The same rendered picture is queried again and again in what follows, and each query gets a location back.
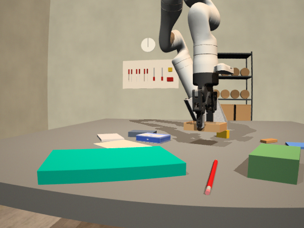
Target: shelf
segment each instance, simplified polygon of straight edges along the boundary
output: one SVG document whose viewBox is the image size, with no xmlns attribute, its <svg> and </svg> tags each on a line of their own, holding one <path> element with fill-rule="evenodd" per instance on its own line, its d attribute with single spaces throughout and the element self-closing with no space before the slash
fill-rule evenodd
<svg viewBox="0 0 304 228">
<path fill-rule="evenodd" d="M 218 53 L 218 58 L 248 58 L 251 53 Z"/>
<path fill-rule="evenodd" d="M 249 79 L 252 76 L 218 76 L 219 79 Z"/>
<path fill-rule="evenodd" d="M 251 101 L 251 99 L 243 99 L 243 98 L 238 98 L 238 99 L 234 99 L 234 98 L 218 98 L 218 100 L 223 100 L 223 101 Z"/>
</svg>

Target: orange eraser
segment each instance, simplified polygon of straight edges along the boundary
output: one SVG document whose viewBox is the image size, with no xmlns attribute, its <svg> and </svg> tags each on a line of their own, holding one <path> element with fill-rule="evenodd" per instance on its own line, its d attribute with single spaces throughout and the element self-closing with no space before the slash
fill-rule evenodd
<svg viewBox="0 0 304 228">
<path fill-rule="evenodd" d="M 261 139 L 261 143 L 276 143 L 277 139 Z"/>
</svg>

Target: teal box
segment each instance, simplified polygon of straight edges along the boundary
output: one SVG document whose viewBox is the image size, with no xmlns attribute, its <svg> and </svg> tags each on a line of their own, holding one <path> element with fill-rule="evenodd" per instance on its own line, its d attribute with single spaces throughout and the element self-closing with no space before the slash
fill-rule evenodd
<svg viewBox="0 0 304 228">
<path fill-rule="evenodd" d="M 186 163 L 160 146 L 53 150 L 37 171 L 39 185 L 184 175 Z"/>
<path fill-rule="evenodd" d="M 300 147 L 260 144 L 249 154 L 248 177 L 297 184 Z"/>
</svg>

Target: wooden cylinder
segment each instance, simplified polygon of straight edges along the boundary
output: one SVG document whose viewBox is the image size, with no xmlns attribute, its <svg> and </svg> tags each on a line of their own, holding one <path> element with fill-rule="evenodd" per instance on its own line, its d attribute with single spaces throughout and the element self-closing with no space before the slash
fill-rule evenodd
<svg viewBox="0 0 304 228">
<path fill-rule="evenodd" d="M 230 93 L 230 96 L 233 98 L 233 99 L 237 99 L 239 97 L 239 91 L 238 90 L 232 90 L 231 93 Z"/>
<path fill-rule="evenodd" d="M 242 76 L 248 76 L 249 75 L 249 69 L 248 68 L 241 69 L 241 75 Z"/>
<path fill-rule="evenodd" d="M 230 92 L 229 92 L 228 90 L 224 89 L 224 90 L 222 90 L 222 92 L 220 93 L 220 95 L 221 95 L 224 99 L 226 99 L 226 98 L 228 98 L 228 97 L 230 96 Z"/>
<path fill-rule="evenodd" d="M 241 92 L 241 97 L 243 98 L 243 99 L 247 99 L 248 97 L 249 97 L 249 91 L 248 90 L 242 90 L 242 92 Z"/>
<path fill-rule="evenodd" d="M 233 73 L 233 75 L 232 76 L 238 76 L 239 75 L 239 69 L 238 68 L 233 68 L 233 71 L 234 71 L 234 73 Z"/>
<path fill-rule="evenodd" d="M 217 93 L 218 93 L 218 97 L 219 97 L 219 90 L 214 89 L 213 91 L 214 91 L 214 92 L 217 92 Z"/>
</svg>

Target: wooden floor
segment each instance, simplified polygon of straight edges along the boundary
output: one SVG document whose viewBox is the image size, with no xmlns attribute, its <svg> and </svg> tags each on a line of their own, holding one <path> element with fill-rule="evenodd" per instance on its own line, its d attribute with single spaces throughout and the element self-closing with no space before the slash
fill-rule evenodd
<svg viewBox="0 0 304 228">
<path fill-rule="evenodd" d="M 75 221 L 0 205 L 0 228 L 119 228 Z"/>
</svg>

